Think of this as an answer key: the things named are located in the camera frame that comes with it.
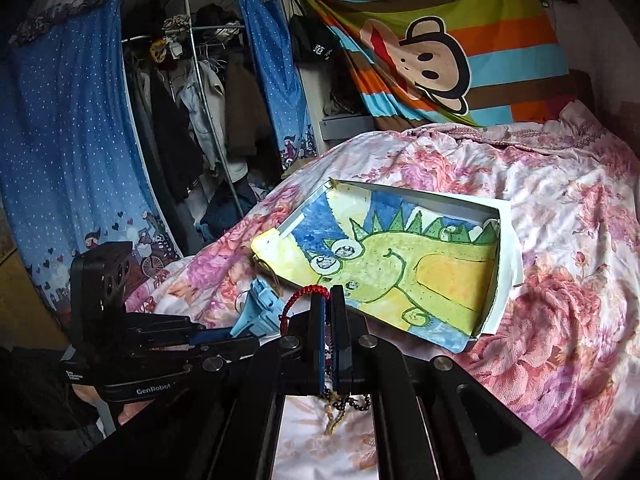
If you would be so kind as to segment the person's left hand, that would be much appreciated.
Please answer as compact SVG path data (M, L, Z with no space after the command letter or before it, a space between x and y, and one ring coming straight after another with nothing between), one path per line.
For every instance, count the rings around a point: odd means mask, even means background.
M99 408L104 404L104 401L101 399L99 393L96 391L96 388L93 386L86 385L72 385L74 393L78 396L79 399L91 404L95 408ZM126 424L140 413L144 408L146 408L152 401L140 401L134 403L125 404L118 412L117 412L117 421L119 425Z

